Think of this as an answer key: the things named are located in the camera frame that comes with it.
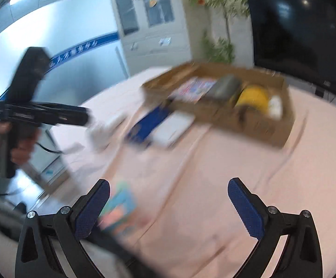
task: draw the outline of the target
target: black handheld device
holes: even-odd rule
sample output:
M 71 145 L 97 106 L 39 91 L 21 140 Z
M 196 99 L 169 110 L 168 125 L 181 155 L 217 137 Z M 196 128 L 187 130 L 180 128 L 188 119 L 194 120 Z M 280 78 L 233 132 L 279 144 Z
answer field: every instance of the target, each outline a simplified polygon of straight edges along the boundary
M 0 120 L 12 123 L 6 142 L 5 177 L 15 176 L 17 166 L 11 161 L 11 150 L 19 140 L 33 136 L 41 124 L 71 124 L 88 122 L 86 108 L 55 103 L 31 102 L 39 82 L 49 70 L 50 57 L 41 47 L 29 47 L 24 54 L 4 101 L 0 101 Z

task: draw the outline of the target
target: red flower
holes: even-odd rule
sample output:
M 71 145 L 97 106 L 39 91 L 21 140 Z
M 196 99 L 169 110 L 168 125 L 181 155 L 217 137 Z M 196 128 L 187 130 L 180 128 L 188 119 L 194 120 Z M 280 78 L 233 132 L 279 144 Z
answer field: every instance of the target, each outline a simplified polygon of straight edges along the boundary
M 199 5 L 205 5 L 205 0 L 198 0 L 197 4 L 199 4 Z

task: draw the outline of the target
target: open box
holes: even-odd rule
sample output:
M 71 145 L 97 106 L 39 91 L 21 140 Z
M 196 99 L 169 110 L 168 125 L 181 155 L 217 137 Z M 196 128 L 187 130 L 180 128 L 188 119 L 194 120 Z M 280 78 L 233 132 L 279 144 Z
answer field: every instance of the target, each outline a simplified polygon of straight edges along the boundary
M 166 100 L 173 90 L 192 77 L 219 79 L 233 74 L 243 84 L 258 84 L 268 88 L 282 99 L 283 115 L 274 120 L 256 111 L 247 111 L 240 119 L 239 110 L 230 103 L 216 103 L 200 99 L 197 103 L 174 100 L 169 103 L 172 110 L 193 113 L 196 120 L 209 122 L 222 129 L 242 133 L 276 147 L 283 147 L 294 124 L 293 105 L 288 85 L 279 74 L 268 74 L 258 69 L 245 69 L 217 63 L 185 63 L 142 85 L 147 102 Z

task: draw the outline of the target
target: glass panel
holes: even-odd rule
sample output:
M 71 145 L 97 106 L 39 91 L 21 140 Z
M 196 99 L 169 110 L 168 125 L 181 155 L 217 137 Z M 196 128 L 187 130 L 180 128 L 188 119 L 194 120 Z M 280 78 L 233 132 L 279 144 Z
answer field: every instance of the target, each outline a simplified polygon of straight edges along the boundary
M 118 7 L 124 35 L 138 31 L 136 10 L 134 9 L 132 0 L 116 0 L 116 5 Z
M 174 21 L 170 0 L 143 0 L 143 2 L 150 27 Z

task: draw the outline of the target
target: plant stem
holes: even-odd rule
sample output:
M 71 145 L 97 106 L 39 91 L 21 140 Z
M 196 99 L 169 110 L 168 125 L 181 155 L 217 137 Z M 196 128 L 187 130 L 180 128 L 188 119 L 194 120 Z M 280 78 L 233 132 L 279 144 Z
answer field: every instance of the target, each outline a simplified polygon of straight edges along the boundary
M 227 34 L 227 39 L 228 42 L 231 42 L 231 37 L 230 37 L 230 24 L 228 22 L 228 13 L 226 13 L 225 10 L 223 10 L 223 17 L 225 18 L 225 22 L 226 22 L 226 34 Z

